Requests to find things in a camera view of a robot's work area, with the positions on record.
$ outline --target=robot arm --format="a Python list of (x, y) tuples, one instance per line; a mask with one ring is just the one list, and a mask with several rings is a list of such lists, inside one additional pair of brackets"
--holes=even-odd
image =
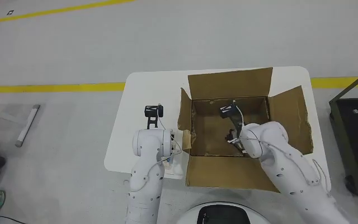
[(236, 141), (241, 141), (250, 157), (260, 159), (272, 183), (307, 223), (349, 223), (307, 159), (288, 144), (288, 135), (280, 123), (247, 124)]
[[(172, 143), (172, 131), (158, 129), (157, 121), (163, 116), (163, 106), (146, 106), (144, 114), (148, 117), (147, 129), (136, 131), (132, 143), (139, 160), (130, 174), (127, 224), (157, 223), (163, 189), (163, 161), (178, 153)], [(151, 124), (155, 125), (154, 129), (149, 129)]]

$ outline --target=floor marking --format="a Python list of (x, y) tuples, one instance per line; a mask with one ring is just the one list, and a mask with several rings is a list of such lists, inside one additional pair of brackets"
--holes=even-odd
[[(312, 88), (346, 88), (358, 77), (311, 78)], [(94, 84), (0, 86), (0, 93), (12, 92), (108, 92), (123, 91), (125, 82)]]
[(104, 1), (104, 2), (95, 2), (95, 3), (90, 3), (90, 4), (83, 4), (81, 6), (70, 6), (70, 7), (66, 7), (66, 8), (58, 8), (55, 10), (33, 12), (33, 13), (28, 13), (28, 14), (18, 15), (18, 16), (7, 16), (4, 18), (0, 18), (0, 22), (11, 21), (11, 20), (20, 20), (22, 18), (45, 16), (45, 15), (50, 15), (50, 14), (55, 14), (55, 13), (70, 12), (70, 11), (76, 11), (76, 10), (85, 10), (87, 8), (110, 6), (113, 4), (122, 4), (122, 3), (133, 2), (133, 1), (135, 1), (135, 0), (108, 0), (108, 1)]

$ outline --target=table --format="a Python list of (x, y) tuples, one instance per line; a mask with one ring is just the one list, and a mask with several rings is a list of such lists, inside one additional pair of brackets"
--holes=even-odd
[[(177, 119), (180, 111), (180, 88), (184, 88), (190, 94), (188, 75), (248, 69), (256, 68), (132, 73), (126, 80), (107, 148), (105, 167), (110, 171), (131, 172), (131, 168), (139, 159), (133, 154), (132, 138), (136, 130), (146, 128), (147, 118), (144, 116), (144, 107), (146, 105), (162, 104), (164, 106), (162, 122), (166, 128), (171, 128), (176, 132), (175, 139), (179, 144), (182, 143), (182, 132), (177, 129)], [(308, 71), (298, 66), (274, 67), (269, 96), (275, 96), (300, 85), (306, 102), (313, 141), (313, 153), (305, 155), (305, 157), (313, 167), (315, 167), (312, 162), (313, 158), (321, 165), (327, 177), (327, 189), (330, 190), (331, 180)], [(172, 168), (166, 169), (164, 177), (172, 179), (184, 178), (188, 159), (189, 156), (186, 153), (175, 156)]]

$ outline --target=cardboard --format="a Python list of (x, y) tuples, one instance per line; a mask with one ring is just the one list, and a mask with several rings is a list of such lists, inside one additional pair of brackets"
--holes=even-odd
[(183, 150), (189, 153), (187, 186), (277, 189), (257, 159), (243, 157), (225, 136), (234, 128), (222, 119), (219, 108), (233, 99), (245, 123), (280, 122), (289, 143), (303, 154), (313, 144), (302, 88), (269, 97), (272, 68), (188, 76), (191, 99), (181, 90), (178, 129), (183, 131)]

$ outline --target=box flap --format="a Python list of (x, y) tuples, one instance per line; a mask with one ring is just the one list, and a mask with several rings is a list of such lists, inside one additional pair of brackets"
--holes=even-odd
[(280, 122), (289, 136), (289, 144), (302, 154), (313, 152), (311, 127), (302, 87), (298, 86), (268, 98), (271, 120)]
[(271, 76), (272, 68), (261, 68), (195, 74), (188, 76), (188, 81), (193, 100), (267, 96), (270, 91)]
[(242, 157), (190, 156), (186, 185), (278, 192), (259, 160)]
[(181, 88), (180, 112), (178, 129), (183, 131), (183, 150), (191, 148), (191, 100), (183, 88)]

